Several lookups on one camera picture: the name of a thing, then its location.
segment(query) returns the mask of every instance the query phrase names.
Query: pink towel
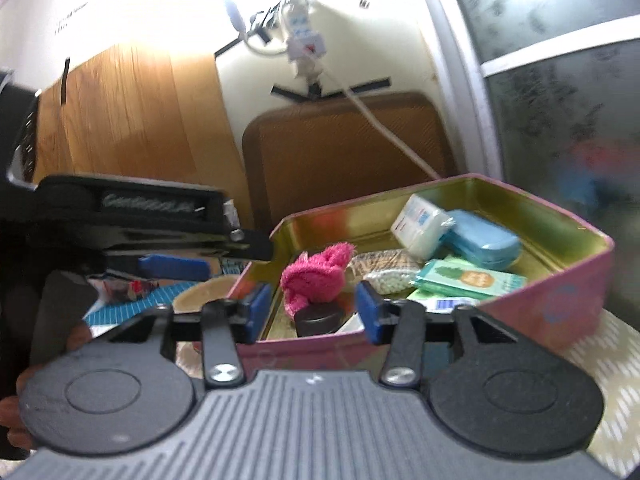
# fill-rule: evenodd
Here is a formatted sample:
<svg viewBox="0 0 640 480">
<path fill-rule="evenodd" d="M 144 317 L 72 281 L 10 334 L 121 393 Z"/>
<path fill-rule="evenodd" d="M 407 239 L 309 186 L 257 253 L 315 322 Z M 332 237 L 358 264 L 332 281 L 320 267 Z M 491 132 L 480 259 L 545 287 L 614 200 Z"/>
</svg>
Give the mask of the pink towel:
<svg viewBox="0 0 640 480">
<path fill-rule="evenodd" d="M 353 245 L 342 242 L 313 256 L 300 254 L 280 279 L 286 313 L 294 317 L 309 303 L 333 301 L 344 287 L 344 270 L 354 250 Z"/>
</svg>

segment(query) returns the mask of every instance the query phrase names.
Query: pineapple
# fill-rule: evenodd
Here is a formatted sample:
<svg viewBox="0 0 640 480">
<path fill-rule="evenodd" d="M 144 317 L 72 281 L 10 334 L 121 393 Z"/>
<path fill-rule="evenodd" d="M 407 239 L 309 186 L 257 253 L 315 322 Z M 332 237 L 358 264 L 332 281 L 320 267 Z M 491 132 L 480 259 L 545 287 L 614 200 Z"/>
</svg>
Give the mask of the pineapple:
<svg viewBox="0 0 640 480">
<path fill-rule="evenodd" d="M 439 267 L 436 272 L 445 278 L 460 280 L 462 283 L 478 288 L 489 288 L 495 281 L 495 278 L 487 272 L 465 270 L 460 267 Z"/>
</svg>

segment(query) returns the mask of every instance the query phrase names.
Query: gray ribbed panel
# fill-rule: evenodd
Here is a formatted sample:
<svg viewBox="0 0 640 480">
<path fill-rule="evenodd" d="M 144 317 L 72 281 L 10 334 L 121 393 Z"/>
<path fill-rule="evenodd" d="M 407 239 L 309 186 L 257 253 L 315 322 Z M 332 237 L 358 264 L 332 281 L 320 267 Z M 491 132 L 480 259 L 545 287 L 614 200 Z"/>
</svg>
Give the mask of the gray ribbed panel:
<svg viewBox="0 0 640 480">
<path fill-rule="evenodd" d="M 546 463 L 483 456 L 445 434 L 417 395 L 366 372 L 263 371 L 207 395 L 165 441 L 111 459 L 36 453 L 12 480 L 612 480 L 586 453 Z"/>
</svg>

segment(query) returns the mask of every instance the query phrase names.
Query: finger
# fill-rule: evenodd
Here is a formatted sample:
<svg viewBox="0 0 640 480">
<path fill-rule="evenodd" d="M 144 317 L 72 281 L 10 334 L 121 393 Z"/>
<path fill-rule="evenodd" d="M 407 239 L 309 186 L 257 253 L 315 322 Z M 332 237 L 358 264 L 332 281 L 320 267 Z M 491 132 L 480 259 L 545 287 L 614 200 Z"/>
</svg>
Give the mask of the finger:
<svg viewBox="0 0 640 480">
<path fill-rule="evenodd" d="M 11 430 L 6 434 L 6 439 L 14 447 L 33 449 L 33 439 L 26 430 Z"/>
<path fill-rule="evenodd" d="M 15 391 L 18 395 L 22 393 L 24 387 L 27 384 L 27 381 L 31 379 L 38 370 L 42 370 L 44 365 L 33 365 L 23 371 L 19 376 L 18 380 L 15 381 Z"/>
<path fill-rule="evenodd" d="M 82 345 L 87 344 L 93 338 L 94 336 L 91 334 L 91 329 L 85 322 L 81 322 L 71 329 L 71 333 L 66 340 L 66 349 L 69 352 L 78 350 Z"/>
<path fill-rule="evenodd" d="M 5 397 L 0 400 L 0 426 L 19 430 L 24 428 L 24 424 L 20 420 L 18 397 Z"/>
</svg>

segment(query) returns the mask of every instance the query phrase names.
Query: blue plastic object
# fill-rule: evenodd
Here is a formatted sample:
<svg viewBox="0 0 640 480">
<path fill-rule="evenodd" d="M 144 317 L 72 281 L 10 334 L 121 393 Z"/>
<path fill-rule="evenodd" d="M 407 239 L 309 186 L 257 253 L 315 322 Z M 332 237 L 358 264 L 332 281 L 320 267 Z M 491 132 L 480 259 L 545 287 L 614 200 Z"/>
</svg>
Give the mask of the blue plastic object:
<svg viewBox="0 0 640 480">
<path fill-rule="evenodd" d="M 271 310 L 271 285 L 259 283 L 244 301 L 249 304 L 249 321 L 244 329 L 247 343 L 255 343 Z"/>
<path fill-rule="evenodd" d="M 184 282 L 206 282 L 211 269 L 205 260 L 177 258 L 164 254 L 152 254 L 138 260 L 138 267 L 147 278 L 164 278 Z"/>
<path fill-rule="evenodd" d="M 449 211 L 456 224 L 444 237 L 444 245 L 477 267 L 504 270 L 520 256 L 517 235 L 469 211 Z"/>
<path fill-rule="evenodd" d="M 360 282 L 356 285 L 355 300 L 356 310 L 370 343 L 382 344 L 385 338 L 385 327 L 380 325 L 378 307 L 384 299 L 373 290 L 369 282 Z"/>
</svg>

